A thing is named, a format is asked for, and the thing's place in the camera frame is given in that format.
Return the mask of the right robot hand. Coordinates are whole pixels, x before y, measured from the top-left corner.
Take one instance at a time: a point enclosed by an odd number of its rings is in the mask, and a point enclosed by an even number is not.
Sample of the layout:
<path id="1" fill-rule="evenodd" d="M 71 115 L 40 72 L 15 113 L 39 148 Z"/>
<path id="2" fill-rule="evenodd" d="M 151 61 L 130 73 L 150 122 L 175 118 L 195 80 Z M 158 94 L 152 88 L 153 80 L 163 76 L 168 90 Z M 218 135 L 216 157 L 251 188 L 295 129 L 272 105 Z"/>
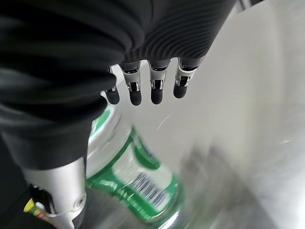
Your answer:
<path id="1" fill-rule="evenodd" d="M 59 229 L 77 229 L 86 206 L 92 121 L 119 95 L 119 65 L 133 105 L 140 61 L 154 72 L 151 100 L 178 58 L 173 94 L 185 96 L 233 0 L 3 0 L 0 3 L 0 141 L 33 200 Z"/>

